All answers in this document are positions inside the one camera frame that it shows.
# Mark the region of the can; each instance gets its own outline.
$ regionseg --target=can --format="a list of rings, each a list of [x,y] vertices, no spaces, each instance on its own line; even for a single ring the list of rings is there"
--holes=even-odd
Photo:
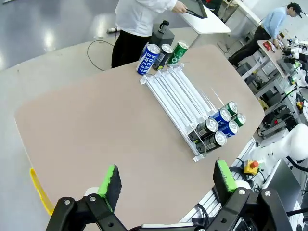
[[[227,124],[231,120],[231,114],[225,107],[222,107],[219,108],[215,114],[211,115],[210,118],[215,119],[220,127]]]
[[[137,73],[140,75],[148,73],[159,53],[160,49],[157,45],[148,44],[137,65]]]
[[[231,116],[235,115],[237,113],[237,111],[238,111],[237,103],[235,103],[233,101],[230,101],[229,103],[227,103],[223,107],[228,109],[228,111],[230,112]]]
[[[239,127],[243,126],[246,123],[246,117],[240,112],[232,116],[232,120],[234,120]]]
[[[218,131],[218,123],[213,118],[207,118],[204,122],[197,125],[195,131],[192,131],[188,137],[192,142],[198,141],[199,137],[204,139],[205,137]]]
[[[169,44],[163,44],[160,54],[153,64],[153,69],[156,71],[163,69],[172,53],[173,48]]]
[[[231,120],[228,124],[221,126],[219,131],[222,131],[226,137],[231,137],[238,133],[239,126],[234,120]]]
[[[174,48],[173,54],[170,56],[169,60],[167,61],[167,66],[176,65],[184,53],[188,50],[189,46],[185,41],[178,41],[177,46]]]
[[[226,145],[227,137],[223,132],[217,131],[214,134],[206,137],[203,143],[200,142],[196,145],[196,148],[200,154],[208,153],[212,150],[215,150],[217,148]]]

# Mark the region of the black pants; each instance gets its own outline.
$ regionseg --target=black pants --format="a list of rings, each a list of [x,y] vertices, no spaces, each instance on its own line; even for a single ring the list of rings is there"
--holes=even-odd
[[[232,55],[229,58],[229,62],[232,65],[238,65],[238,63],[243,60],[244,58],[247,58],[259,50],[259,45],[257,41],[260,40],[268,40],[270,39],[270,35],[266,32],[266,30],[262,27],[259,26],[254,34],[254,37],[252,40],[247,43],[245,46],[240,48],[234,55]]]
[[[112,51],[111,67],[115,68],[138,61],[142,49],[150,38],[151,36],[142,37],[121,30]]]

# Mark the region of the can lid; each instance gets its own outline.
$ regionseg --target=can lid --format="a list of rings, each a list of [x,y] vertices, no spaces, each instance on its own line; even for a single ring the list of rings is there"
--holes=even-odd
[[[215,140],[220,146],[224,146],[227,143],[227,137],[222,131],[215,133]]]
[[[163,44],[162,45],[162,50],[166,52],[167,54],[172,54],[173,53],[173,48],[169,44]]]
[[[189,48],[189,46],[187,45],[187,43],[186,43],[185,41],[183,41],[183,40],[178,41],[178,44],[179,44],[182,48],[184,48],[184,49],[188,49],[188,48]]]
[[[213,118],[207,118],[205,124],[211,132],[218,131],[218,123]]]
[[[246,123],[246,117],[240,112],[237,114],[237,119],[243,125]]]
[[[230,112],[228,111],[228,109],[227,108],[221,108],[221,110],[220,110],[220,112],[221,112],[221,116],[222,116],[222,118],[225,120],[225,121],[230,121],[231,120],[231,114],[230,114]]]
[[[147,48],[153,54],[159,54],[160,53],[160,49],[156,44],[150,43],[150,44],[148,44]]]
[[[233,132],[234,134],[236,134],[239,131],[239,126],[234,120],[231,120],[229,122],[229,128],[231,132]]]
[[[229,102],[229,107],[230,107],[230,109],[233,111],[233,112],[235,112],[235,113],[237,113],[237,103],[236,102],[234,102],[234,101],[230,101]]]

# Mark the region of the beige tabletop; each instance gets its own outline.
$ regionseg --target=beige tabletop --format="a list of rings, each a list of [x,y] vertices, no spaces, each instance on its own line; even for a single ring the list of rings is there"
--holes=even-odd
[[[277,60],[281,59],[282,57],[282,50],[281,49],[277,49],[277,51],[274,53],[272,50],[267,50],[264,46],[263,43],[266,42],[267,40],[262,40],[262,41],[258,41],[258,45],[259,47],[262,49],[262,51],[269,57],[269,59],[271,60],[271,62],[274,64],[274,66],[276,67],[276,69],[279,71],[279,73],[281,74],[282,77],[287,78],[289,76],[289,74],[285,74],[284,71],[282,70],[282,68],[278,65]]]
[[[15,118],[38,178],[56,204],[99,186],[110,164],[122,179],[115,214],[128,228],[178,222],[213,187],[216,159],[231,164],[264,117],[239,74],[213,45],[181,60],[191,82],[216,107],[233,100],[247,124],[226,146],[195,163],[194,154],[146,85],[136,63],[111,69],[24,104]]]

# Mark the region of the cap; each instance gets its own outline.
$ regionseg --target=cap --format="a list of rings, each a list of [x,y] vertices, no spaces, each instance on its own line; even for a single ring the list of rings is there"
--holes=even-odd
[[[293,7],[293,10],[295,10],[295,12],[297,13],[297,15],[298,15],[299,17],[302,18],[302,16],[300,15],[300,13],[302,13],[302,8],[300,8],[300,6],[299,6],[297,3],[291,2],[291,3],[288,5],[288,7]]]
[[[258,166],[259,166],[259,163],[258,163],[257,160],[254,160],[254,161],[250,164],[250,167],[251,167],[252,169],[254,169],[254,168],[258,167]]]

